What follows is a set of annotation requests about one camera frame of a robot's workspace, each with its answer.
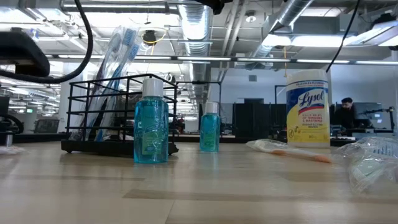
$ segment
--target lysol wipes container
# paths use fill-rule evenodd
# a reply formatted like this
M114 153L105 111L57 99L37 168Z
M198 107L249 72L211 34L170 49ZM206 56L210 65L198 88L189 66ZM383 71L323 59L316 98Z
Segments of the lysol wipes container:
M293 147L330 147L328 80L324 70L287 75L287 140Z

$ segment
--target plastic wrapper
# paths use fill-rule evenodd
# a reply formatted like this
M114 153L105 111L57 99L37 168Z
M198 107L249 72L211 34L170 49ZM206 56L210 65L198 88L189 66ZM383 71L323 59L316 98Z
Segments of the plastic wrapper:
M289 147L286 143L275 140L260 139L256 141L249 141L248 143L246 143L246 145L251 147L252 149L261 152L268 152L275 155L293 156L318 162L332 163L331 158L327 155Z
M0 155L16 155L25 152L25 149L17 146L0 146Z
M104 56L104 60L99 67L96 80L104 79L104 78L117 78L121 77L123 73L125 73L128 68L129 63L131 63L137 52L139 50L139 46L141 44L141 39L138 38L139 28L138 27L118 27L114 30L112 37L109 41L108 48L106 49L106 53ZM116 90L119 89L120 81L119 80L111 80L111 81L103 81L100 83L103 86L110 87L103 88L98 85L93 85L93 90L91 91L91 95L103 95L116 93ZM89 111L93 110L101 110L102 106L106 101L106 110L114 110L116 107L116 97L108 96L108 97L94 97L90 98L89 102ZM110 126L112 123L112 117L114 113L104 113L103 119L101 120L100 126ZM92 127L98 117L98 113L89 113L87 117L87 126ZM84 116L80 116L77 124L75 126L83 126ZM88 139L89 133L91 129L86 130L86 140ZM106 139L106 130L100 129L96 135L96 141L103 141ZM81 140L83 136L83 130L79 129L72 132L70 139L71 140Z
M349 182L354 192L373 192L374 189L383 189L397 182L398 141L395 139L363 138L340 147L333 153L345 158Z

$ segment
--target table surface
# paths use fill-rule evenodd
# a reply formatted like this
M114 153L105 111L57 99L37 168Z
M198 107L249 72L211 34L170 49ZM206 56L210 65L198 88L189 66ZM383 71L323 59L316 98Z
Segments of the table surface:
M19 146L27 153L0 156L0 223L398 223L397 190L355 195L338 164L244 144L177 144L157 165Z

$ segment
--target person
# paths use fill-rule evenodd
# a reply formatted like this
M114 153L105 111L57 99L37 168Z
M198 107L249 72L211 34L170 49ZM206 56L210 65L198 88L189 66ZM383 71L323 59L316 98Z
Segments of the person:
M350 97L342 99L341 108L336 111L335 119L335 124L342 125L346 129L354 128L355 107L353 99Z

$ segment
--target ceiling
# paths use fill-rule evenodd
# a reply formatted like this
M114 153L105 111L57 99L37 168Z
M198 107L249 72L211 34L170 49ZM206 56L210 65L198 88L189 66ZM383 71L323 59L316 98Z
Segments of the ceiling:
M156 1L120 1L122 4L141 4L141 6L150 6ZM315 0L311 6L302 14L304 17L329 17L336 18L342 14L349 14L356 1L335 1L335 0ZM115 3L111 0L98 1L98 4ZM269 16L280 9L282 1L250 1L247 11L254 11L256 20L254 22L247 22L243 20L239 32L238 39L233 45L231 55L236 54L250 54L262 42L261 27L263 26L266 16ZM73 4L73 1L66 0L65 4ZM360 12L375 11L384 7L395 6L397 1L363 1ZM233 5L225 5L222 13L213 16L211 23L211 49L210 55L222 56L221 49L223 48L224 37L226 36L228 22L231 18L231 10ZM183 32L180 27L180 17L174 14L147 14L147 13L113 13L113 12L87 12L88 20L94 33L95 47L94 55L102 55L108 44L113 30L118 26L133 26L140 27L140 34L145 30L153 29L159 41L153 49L141 49L139 55L185 55L185 46L179 43L183 39ZM84 55L86 52L86 32L83 22L77 12L63 12L61 8L44 9L40 8L38 11L19 10L12 7L6 7L4 3L0 3L0 30L9 30L11 27L21 27L31 35L36 36L37 45L42 49L46 55ZM337 48L334 47L295 47L287 46L284 50L274 48L271 54L273 57L287 58L316 58L316 59L331 59L336 53ZM363 60L381 60L390 55L390 50L387 47L355 47L344 48L339 58L344 59L363 59ZM64 73L64 63L78 62L78 60L50 59L51 72L55 77L62 76ZM92 79L93 75L98 70L99 62L93 60L86 68L86 79ZM301 68L315 68L323 65L307 65L307 64L289 64L291 69ZM13 66L2 65L2 69L13 70ZM272 69L279 70L284 68L283 63L276 63ZM176 80L190 81L189 64L187 63L132 63L127 67L129 75L140 73L154 73L166 77L171 74L176 77ZM3 78L0 80L3 85L33 85L31 83L22 83L15 80L7 80ZM42 86L42 87L27 88L32 91L41 91L47 100L59 101L60 85ZM191 85L184 86L182 96L189 96L192 93L193 87ZM9 89L2 89L3 94L11 94ZM29 95L23 95L23 91L19 93L13 92L13 98L22 97L27 99ZM191 104L190 110L197 112L195 104ZM57 110L50 110L51 113L56 113Z

